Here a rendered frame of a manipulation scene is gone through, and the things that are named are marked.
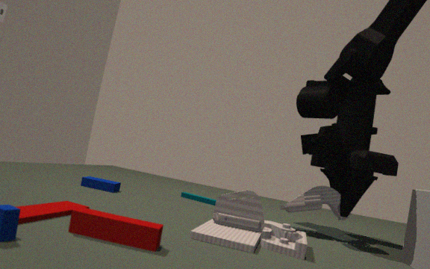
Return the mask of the teal flat bar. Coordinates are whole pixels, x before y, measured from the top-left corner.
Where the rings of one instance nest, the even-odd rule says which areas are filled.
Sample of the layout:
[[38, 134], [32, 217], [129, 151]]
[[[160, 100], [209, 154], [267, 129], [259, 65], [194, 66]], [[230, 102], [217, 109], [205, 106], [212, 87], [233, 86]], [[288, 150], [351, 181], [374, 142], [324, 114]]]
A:
[[205, 198], [205, 197], [196, 196], [196, 195], [193, 195], [193, 194], [181, 193], [181, 197], [185, 197], [185, 198], [192, 199], [192, 200], [197, 200], [199, 202], [205, 202], [205, 203], [208, 203], [208, 204], [211, 204], [211, 205], [215, 205], [216, 204], [216, 200], [212, 200], [212, 199], [208, 199], [208, 198]]

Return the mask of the red flat bar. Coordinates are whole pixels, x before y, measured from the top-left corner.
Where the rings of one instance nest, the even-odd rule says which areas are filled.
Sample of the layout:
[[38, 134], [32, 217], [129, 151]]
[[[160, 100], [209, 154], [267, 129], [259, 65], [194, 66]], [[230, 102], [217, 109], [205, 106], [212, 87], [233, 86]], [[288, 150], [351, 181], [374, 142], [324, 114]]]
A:
[[37, 220], [47, 220], [53, 217], [62, 217], [72, 214], [72, 210], [77, 208], [90, 208], [70, 201], [50, 202], [45, 204], [35, 204], [27, 206], [17, 206], [20, 208], [18, 224], [34, 222]]

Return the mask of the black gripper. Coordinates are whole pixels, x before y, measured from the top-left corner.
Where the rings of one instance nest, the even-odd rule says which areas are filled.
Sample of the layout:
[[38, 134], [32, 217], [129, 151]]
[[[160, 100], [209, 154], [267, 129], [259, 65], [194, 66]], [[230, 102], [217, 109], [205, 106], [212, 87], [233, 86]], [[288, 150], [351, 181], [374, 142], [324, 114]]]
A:
[[378, 179], [375, 173], [397, 176], [398, 161], [394, 155], [369, 151], [371, 135], [377, 134], [373, 121], [360, 117], [337, 117], [336, 130], [348, 123], [351, 137], [350, 154], [333, 151], [311, 156], [312, 166], [324, 167], [321, 171], [328, 178], [330, 187], [341, 194], [340, 216], [347, 217], [364, 192]]

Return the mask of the red rectangular block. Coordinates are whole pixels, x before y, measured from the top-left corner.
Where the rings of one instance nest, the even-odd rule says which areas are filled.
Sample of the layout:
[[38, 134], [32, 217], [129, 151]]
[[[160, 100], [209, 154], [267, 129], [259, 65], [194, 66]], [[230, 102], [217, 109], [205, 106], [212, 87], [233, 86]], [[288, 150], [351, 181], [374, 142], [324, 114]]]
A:
[[163, 224], [108, 214], [90, 208], [72, 210], [69, 232], [117, 244], [156, 251]]

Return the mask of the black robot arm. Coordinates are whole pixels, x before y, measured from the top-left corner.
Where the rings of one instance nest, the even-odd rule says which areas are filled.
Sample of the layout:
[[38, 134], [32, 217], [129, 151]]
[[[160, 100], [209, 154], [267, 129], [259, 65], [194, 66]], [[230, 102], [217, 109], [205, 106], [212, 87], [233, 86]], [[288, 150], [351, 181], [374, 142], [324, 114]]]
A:
[[[427, 0], [389, 0], [377, 19], [357, 33], [325, 74], [325, 81], [308, 80], [296, 99], [305, 118], [360, 117], [374, 120], [376, 95], [390, 91], [380, 79], [394, 53], [397, 40]], [[343, 76], [349, 74], [351, 80]], [[350, 129], [321, 126], [317, 134], [301, 135], [303, 155], [351, 151]]]

